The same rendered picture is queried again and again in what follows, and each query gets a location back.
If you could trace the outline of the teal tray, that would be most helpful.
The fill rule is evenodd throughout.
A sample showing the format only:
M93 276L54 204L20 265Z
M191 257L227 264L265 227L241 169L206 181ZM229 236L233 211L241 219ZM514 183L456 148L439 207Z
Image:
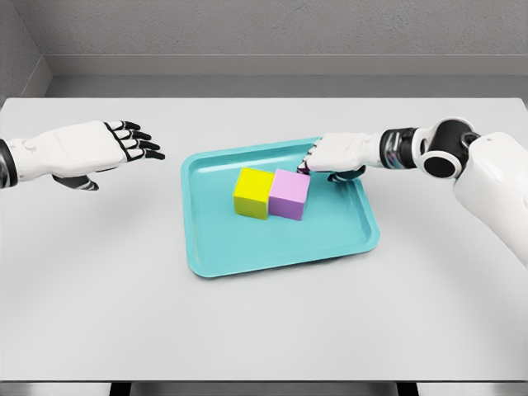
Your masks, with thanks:
M342 257L373 249L380 229L359 179L311 176L301 220L236 214L233 192L242 168L293 171L314 139L230 148L190 156L181 166L189 267L214 278Z

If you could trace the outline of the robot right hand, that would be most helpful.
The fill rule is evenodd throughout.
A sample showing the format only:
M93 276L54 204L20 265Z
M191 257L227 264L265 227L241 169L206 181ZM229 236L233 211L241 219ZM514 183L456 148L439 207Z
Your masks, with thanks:
M296 172L328 172L330 182L348 182L365 173L365 157L361 149L368 143L363 133L328 133L313 143Z

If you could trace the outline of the pink cube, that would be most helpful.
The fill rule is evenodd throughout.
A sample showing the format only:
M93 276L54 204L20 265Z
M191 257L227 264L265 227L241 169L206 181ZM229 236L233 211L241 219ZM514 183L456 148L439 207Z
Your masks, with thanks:
M310 176L277 169L271 185L268 213L300 221L309 191Z

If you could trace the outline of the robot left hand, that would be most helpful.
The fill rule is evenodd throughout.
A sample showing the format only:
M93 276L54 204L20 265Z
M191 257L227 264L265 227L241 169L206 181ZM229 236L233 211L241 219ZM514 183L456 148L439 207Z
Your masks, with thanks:
M59 184L74 190L97 191L88 176L144 158L165 155L152 136L131 121L90 121L43 134L45 169Z

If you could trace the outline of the yellow cube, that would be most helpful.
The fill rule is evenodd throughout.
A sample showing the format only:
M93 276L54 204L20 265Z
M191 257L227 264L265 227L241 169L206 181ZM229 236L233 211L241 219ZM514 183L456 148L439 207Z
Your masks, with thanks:
M233 191L235 213L256 219L267 219L274 176L271 172L243 167Z

